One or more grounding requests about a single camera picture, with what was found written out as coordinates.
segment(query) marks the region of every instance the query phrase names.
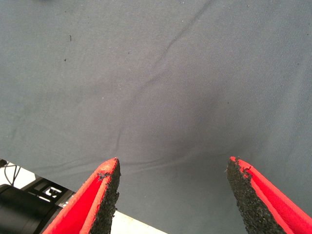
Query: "black cable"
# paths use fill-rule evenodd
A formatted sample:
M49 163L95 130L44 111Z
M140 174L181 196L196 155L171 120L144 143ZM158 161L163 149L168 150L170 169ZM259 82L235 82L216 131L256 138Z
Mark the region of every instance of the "black cable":
M12 186L14 185L14 182L15 182L16 178L18 177L19 173L20 173L20 167L19 167L19 170L18 170L18 172L16 173L16 175L15 175L15 173L14 173L14 178L13 178Z
M4 175L5 175L6 180L9 182L9 184L12 185L11 181L9 180L8 176L6 175L6 168L7 168L7 167L8 167L8 166L5 166L5 167L4 167Z

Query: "gray cloth surface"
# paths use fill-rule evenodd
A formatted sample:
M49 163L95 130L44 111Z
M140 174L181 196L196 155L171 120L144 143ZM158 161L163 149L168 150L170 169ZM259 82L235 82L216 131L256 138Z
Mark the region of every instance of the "gray cloth surface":
M310 0L3 0L0 157L77 190L117 156L121 212L240 234L240 156L312 215L311 42Z

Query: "red foam pad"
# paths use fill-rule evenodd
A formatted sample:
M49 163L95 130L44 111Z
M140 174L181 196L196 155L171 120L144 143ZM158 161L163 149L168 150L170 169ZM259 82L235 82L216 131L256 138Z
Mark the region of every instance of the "red foam pad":
M82 185L43 234L87 234L98 213L112 174L119 164L117 158L102 163Z
M312 234L312 218L294 204L269 180L249 163L238 160L240 170L246 170L251 176L251 186L264 202L277 223L288 234Z

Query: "black cylindrical object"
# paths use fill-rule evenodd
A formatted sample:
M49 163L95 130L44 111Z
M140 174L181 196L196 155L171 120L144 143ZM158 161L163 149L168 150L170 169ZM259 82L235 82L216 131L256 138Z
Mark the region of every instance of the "black cylindrical object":
M58 206L12 187L0 186L0 234L38 234Z

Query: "white surface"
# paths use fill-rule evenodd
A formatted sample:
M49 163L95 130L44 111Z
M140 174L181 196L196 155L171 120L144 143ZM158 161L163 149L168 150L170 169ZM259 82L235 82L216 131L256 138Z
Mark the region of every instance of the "white surface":
M14 175L14 169L15 167L7 167L6 168L6 175L8 176L9 180L12 182L13 181L13 175ZM16 177L14 187L16 188L22 188L25 185L29 184L30 182L35 180L35 174L21 168L19 171L19 175ZM0 168L0 185L2 184L9 184L9 182L6 180L5 175L4 175L4 168Z
M7 167L6 174L9 180L12 182L15 167ZM17 176L14 187L22 188L25 185L35 180L35 174L21 168L19 175ZM0 185L9 184L4 175L4 168L0 168ZM125 214L118 211L115 212L115 217L113 218L112 231L111 234L165 234L164 232L157 230L145 223L142 223L136 219L133 219Z
M136 219L133 219L118 211L115 212L115 217L112 223L111 234L165 234L164 232L148 226Z

